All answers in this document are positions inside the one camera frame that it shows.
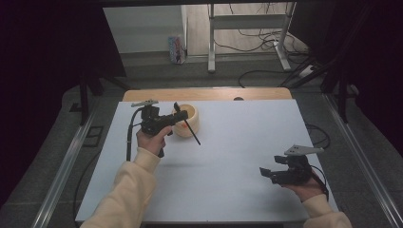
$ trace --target hand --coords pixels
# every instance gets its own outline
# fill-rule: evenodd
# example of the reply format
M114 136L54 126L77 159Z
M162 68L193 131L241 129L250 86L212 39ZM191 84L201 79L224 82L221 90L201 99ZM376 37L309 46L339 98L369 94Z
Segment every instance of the hand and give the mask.
M302 185L283 184L281 187L293 190L302 202L312 197L323 194L320 185L313 178L310 178L308 182Z
M166 126L156 136L150 136L143 133L140 129L136 134L137 145L158 156L160 150L165 147L165 139L163 137L171 131L172 126Z

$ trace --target sleeve cuff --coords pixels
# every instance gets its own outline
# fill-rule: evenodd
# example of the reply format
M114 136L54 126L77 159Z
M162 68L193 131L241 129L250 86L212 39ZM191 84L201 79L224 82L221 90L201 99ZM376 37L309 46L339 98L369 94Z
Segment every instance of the sleeve cuff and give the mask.
M158 163L160 163L160 158L149 152L148 150L137 147L137 155L133 162L141 166L149 173L154 173Z
M302 204L307 210L310 218L316 218L333 212L333 209L330 207L326 200L326 195L324 194L312 197L304 201Z

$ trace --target white metal frame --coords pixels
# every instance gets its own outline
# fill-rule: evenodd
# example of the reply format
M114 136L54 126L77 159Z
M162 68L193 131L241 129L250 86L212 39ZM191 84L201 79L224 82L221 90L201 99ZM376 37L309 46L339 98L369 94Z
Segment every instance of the white metal frame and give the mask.
M281 29L276 52L285 71L291 70L285 51L284 40L290 26L295 2L290 3L285 14L272 15L214 15L214 4L210 5L210 43L208 51L208 72L216 71L216 46L214 31L218 29Z

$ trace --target forearm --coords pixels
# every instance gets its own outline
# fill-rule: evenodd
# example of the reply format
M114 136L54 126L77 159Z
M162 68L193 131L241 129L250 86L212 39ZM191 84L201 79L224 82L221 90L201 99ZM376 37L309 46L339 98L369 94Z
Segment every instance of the forearm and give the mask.
M138 148L134 162L125 162L112 191L99 203L82 227L139 227L156 185L153 175L160 159Z
M342 212L334 212L325 195L312 197L303 202L310 218L304 223L304 228L350 228L352 224Z

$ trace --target white wall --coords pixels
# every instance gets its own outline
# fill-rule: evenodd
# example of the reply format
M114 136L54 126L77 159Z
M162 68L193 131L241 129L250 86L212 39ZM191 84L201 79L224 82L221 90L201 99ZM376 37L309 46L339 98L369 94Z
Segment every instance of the white wall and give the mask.
M169 36L184 37L184 9L185 6L104 8L104 12L119 52L132 53L169 51Z

